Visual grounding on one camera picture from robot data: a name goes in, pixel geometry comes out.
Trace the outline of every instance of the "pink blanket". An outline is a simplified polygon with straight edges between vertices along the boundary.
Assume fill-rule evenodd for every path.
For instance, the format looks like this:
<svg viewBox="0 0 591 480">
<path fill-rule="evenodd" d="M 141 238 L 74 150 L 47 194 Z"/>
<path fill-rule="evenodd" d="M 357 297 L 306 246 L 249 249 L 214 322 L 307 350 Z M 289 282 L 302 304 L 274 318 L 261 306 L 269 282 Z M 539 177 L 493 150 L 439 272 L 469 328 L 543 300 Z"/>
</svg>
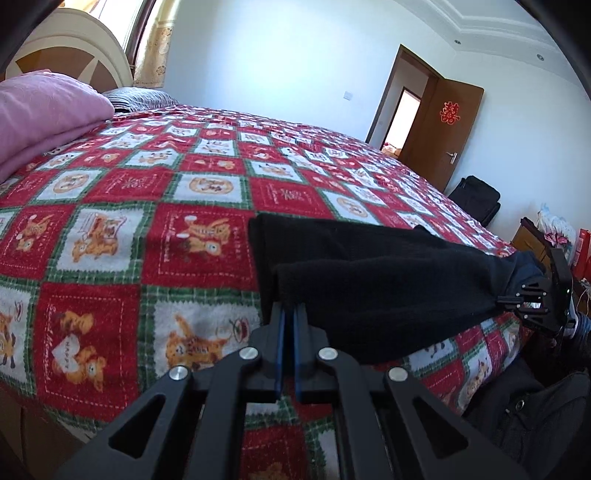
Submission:
<svg viewBox="0 0 591 480">
<path fill-rule="evenodd" d="M 47 70 L 0 83 L 0 182 L 35 156 L 84 135 L 113 117 L 91 86 Z"/>
</svg>

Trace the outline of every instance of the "wooden headboard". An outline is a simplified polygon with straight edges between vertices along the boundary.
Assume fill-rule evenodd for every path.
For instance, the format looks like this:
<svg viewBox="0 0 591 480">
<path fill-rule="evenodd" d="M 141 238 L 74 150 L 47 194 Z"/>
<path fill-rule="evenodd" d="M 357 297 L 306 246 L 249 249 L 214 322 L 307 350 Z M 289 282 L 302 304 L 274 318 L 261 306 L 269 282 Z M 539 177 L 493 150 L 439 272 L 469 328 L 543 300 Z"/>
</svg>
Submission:
<svg viewBox="0 0 591 480">
<path fill-rule="evenodd" d="M 58 8 L 29 35 L 0 80 L 50 69 L 99 93 L 133 84 L 127 57 L 111 31 L 93 16 Z"/>
</svg>

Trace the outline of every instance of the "door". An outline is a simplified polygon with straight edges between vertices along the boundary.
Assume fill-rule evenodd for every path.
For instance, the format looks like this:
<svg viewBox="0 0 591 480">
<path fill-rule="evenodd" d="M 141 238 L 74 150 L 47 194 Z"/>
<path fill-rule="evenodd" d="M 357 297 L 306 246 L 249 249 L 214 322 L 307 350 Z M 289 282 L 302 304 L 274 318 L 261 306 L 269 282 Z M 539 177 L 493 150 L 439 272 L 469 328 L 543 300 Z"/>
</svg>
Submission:
<svg viewBox="0 0 591 480">
<path fill-rule="evenodd" d="M 408 134 L 400 161 L 445 190 L 462 155 L 484 89 L 431 77 Z"/>
</svg>

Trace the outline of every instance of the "folded blanket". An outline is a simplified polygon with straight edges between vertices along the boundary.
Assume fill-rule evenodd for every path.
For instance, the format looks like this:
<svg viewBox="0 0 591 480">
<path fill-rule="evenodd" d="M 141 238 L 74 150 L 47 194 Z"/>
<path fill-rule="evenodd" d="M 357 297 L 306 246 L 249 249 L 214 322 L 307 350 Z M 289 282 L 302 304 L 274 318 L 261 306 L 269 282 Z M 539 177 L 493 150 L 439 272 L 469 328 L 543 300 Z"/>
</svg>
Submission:
<svg viewBox="0 0 591 480">
<path fill-rule="evenodd" d="M 530 252 L 507 258 L 392 229 L 261 214 L 249 223 L 261 307 L 306 304 L 311 325 L 359 362 L 392 361 L 500 314 L 496 299 L 542 277 Z"/>
<path fill-rule="evenodd" d="M 74 140 L 114 114 L 107 98 L 60 73 L 43 70 L 1 82 L 0 166 L 10 164 L 1 169 L 0 182 L 40 153 Z"/>
</svg>

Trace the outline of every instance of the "screw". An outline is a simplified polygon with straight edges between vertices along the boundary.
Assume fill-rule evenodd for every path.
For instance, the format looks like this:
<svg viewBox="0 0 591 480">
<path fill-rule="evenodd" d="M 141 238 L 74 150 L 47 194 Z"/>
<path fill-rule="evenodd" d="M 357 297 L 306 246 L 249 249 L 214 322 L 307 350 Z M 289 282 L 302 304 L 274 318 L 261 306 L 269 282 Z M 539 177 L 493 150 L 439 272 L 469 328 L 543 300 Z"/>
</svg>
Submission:
<svg viewBox="0 0 591 480">
<path fill-rule="evenodd" d="M 171 368 L 170 372 L 168 372 L 168 376 L 175 381 L 183 380 L 184 378 L 187 378 L 188 374 L 189 374 L 189 369 L 187 367 L 182 366 L 182 365 L 177 365 L 176 367 Z"/>
<path fill-rule="evenodd" d="M 404 382 L 408 378 L 408 372 L 401 367 L 394 367 L 388 371 L 388 377 L 393 382 Z"/>
<path fill-rule="evenodd" d="M 335 358 L 337 358 L 339 356 L 339 353 L 334 349 L 331 348 L 329 346 L 321 348 L 318 351 L 318 356 L 322 359 L 322 360 L 334 360 Z"/>
<path fill-rule="evenodd" d="M 243 360 L 254 360 L 258 356 L 258 350 L 253 346 L 246 346 L 240 350 L 240 358 Z"/>
</svg>

